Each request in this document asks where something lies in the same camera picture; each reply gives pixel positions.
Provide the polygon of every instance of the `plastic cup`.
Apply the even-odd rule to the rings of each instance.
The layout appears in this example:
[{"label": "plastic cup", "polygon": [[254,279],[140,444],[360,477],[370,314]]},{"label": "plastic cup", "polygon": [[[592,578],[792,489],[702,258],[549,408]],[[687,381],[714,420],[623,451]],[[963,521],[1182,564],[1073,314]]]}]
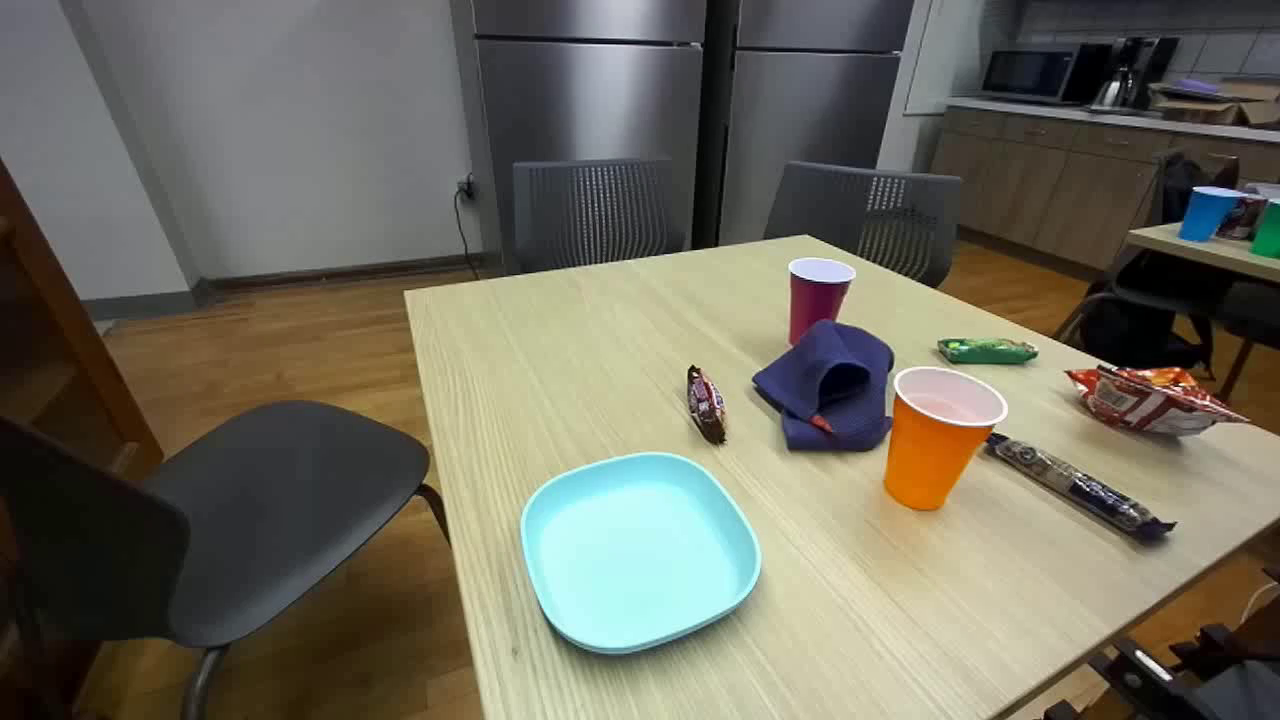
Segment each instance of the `plastic cup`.
[{"label": "plastic cup", "polygon": [[1195,186],[1182,239],[1195,239],[1195,246],[1214,239],[1234,216],[1234,209],[1241,203],[1241,197],[1244,194]]},{"label": "plastic cup", "polygon": [[792,330],[788,340],[798,344],[811,324],[838,322],[846,292],[858,267],[825,258],[802,258],[788,264],[792,273]]},{"label": "plastic cup", "polygon": [[1267,199],[1265,216],[1255,220],[1252,251],[1280,258],[1280,199]]},{"label": "plastic cup", "polygon": [[944,509],[972,451],[1004,416],[1004,396],[977,377],[954,369],[897,374],[885,493],[916,511]]}]

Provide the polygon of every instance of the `purple napkin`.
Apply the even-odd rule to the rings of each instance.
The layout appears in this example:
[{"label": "purple napkin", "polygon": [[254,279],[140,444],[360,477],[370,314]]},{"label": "purple napkin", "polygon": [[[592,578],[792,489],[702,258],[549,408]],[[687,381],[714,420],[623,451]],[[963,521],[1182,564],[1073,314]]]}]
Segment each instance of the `purple napkin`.
[{"label": "purple napkin", "polygon": [[756,392],[783,416],[792,451],[869,451],[890,434],[890,369],[880,337],[825,322],[756,374]]}]

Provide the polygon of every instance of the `plastic plate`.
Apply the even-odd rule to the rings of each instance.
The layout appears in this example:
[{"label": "plastic plate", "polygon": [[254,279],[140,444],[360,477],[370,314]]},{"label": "plastic plate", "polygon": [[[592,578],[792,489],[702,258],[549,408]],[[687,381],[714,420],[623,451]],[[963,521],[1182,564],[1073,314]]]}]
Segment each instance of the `plastic plate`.
[{"label": "plastic plate", "polygon": [[645,451],[552,477],[520,515],[531,592],[575,649],[634,656],[742,610],[759,546],[717,477]]}]

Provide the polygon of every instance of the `pink cup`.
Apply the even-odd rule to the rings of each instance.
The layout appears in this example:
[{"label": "pink cup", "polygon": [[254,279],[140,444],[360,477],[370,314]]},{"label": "pink cup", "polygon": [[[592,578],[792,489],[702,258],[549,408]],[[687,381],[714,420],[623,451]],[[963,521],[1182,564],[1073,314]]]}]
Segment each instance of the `pink cup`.
[{"label": "pink cup", "polygon": [[798,258],[788,264],[788,273],[792,273],[792,334],[788,334],[788,340],[798,344],[811,324],[838,322],[858,267],[825,262],[825,258]]}]

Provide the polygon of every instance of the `blue cup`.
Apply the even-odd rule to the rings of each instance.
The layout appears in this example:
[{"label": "blue cup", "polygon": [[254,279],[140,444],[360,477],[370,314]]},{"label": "blue cup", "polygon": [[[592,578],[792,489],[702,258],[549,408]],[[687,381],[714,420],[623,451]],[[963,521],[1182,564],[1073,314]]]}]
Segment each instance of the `blue cup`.
[{"label": "blue cup", "polygon": [[1225,220],[1234,216],[1234,209],[1241,203],[1241,197],[1244,194],[1195,186],[1182,239],[1195,239],[1195,246],[1214,239],[1225,230]]}]

